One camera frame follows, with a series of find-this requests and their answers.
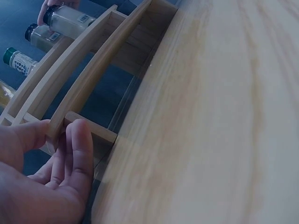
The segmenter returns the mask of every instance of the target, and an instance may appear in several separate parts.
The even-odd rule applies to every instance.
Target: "glass jar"
[[[38,63],[31,57],[28,57],[14,48],[8,48],[5,51],[3,62],[9,65],[11,68],[18,70],[25,76],[28,76]]]
[[[43,22],[51,30],[76,39],[96,19],[68,6],[53,5],[46,11]]]
[[[53,32],[46,25],[38,26],[32,23],[25,32],[25,39],[44,52],[48,52],[63,37]]]

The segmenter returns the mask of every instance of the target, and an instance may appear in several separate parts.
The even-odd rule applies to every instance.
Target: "wood grain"
[[[298,223],[298,18],[296,0],[182,0],[93,223]]]

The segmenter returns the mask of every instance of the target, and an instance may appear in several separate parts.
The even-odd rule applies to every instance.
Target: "hand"
[[[42,5],[41,11],[38,15],[37,24],[39,26],[43,25],[43,15],[45,15],[45,12],[47,11],[47,8],[53,5],[67,5],[69,7],[78,9],[79,4],[81,0],[45,0],[45,2]]]
[[[79,223],[93,181],[93,142],[84,120],[60,137],[56,153],[24,176],[23,153],[44,145],[48,121],[0,126],[0,222]]]

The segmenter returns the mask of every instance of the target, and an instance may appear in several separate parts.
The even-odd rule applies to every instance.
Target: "jar label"
[[[52,40],[52,41],[55,41],[59,36],[60,36],[59,33],[53,33],[53,34],[49,37],[49,39]]]
[[[13,59],[12,67],[21,72],[23,75],[28,76],[31,67],[35,64],[37,64],[37,61],[33,60],[27,55],[18,53]]]
[[[82,15],[77,20],[81,23],[85,23],[89,19],[88,15]]]

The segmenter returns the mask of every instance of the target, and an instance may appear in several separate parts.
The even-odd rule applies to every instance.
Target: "wooden shelf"
[[[5,108],[0,123],[9,126],[41,119],[72,72],[93,52],[50,120],[42,150],[53,154],[62,128],[83,118],[78,113],[110,63],[142,77],[176,11],[176,6],[164,0],[145,0],[129,16],[113,5],[76,40],[65,37],[45,55]],[[101,148],[97,150],[111,150],[116,134],[86,120],[95,145]]]

